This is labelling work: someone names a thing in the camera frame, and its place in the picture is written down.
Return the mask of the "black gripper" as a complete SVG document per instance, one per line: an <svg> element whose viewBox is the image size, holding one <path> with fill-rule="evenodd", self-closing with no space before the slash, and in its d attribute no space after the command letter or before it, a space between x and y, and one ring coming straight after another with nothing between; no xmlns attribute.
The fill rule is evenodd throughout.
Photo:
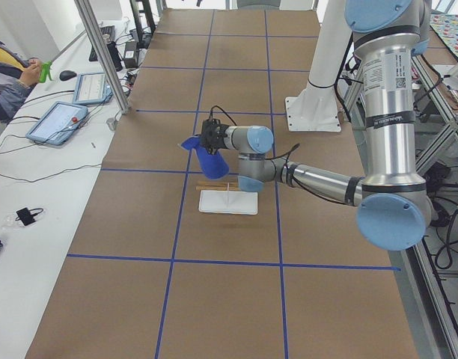
<svg viewBox="0 0 458 359"><path fill-rule="evenodd" d="M219 149L227 149L225 139L228 126L219 119L208 118L202 123L200 145L210 154L217 154Z"/></svg>

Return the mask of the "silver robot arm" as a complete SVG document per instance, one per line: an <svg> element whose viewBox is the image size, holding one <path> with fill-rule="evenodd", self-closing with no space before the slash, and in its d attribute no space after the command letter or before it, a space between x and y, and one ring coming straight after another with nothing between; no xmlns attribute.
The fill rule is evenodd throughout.
<svg viewBox="0 0 458 359"><path fill-rule="evenodd" d="M290 161L267 158L274 137L264 126L225 125L209 116L186 141L204 175L228 173L222 150L239 158L238 186L259 192L267 182L303 189L357 209L358 228L369 242L402 251L420 242L432 206L415 167L412 56L428 43L429 1L331 1L326 8L306 88L286 100L292 131L338 131L335 86L345 51L361 61L365 103L367 173L348 177Z"/></svg>

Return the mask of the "seated person's hand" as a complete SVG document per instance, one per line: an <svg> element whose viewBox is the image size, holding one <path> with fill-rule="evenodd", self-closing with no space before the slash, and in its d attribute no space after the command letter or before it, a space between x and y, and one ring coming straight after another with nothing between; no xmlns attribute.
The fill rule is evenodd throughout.
<svg viewBox="0 0 458 359"><path fill-rule="evenodd" d="M32 58L28 61L29 65L23 71L19 80L26 86L36 85L40 81L42 72L42 61Z"/></svg>

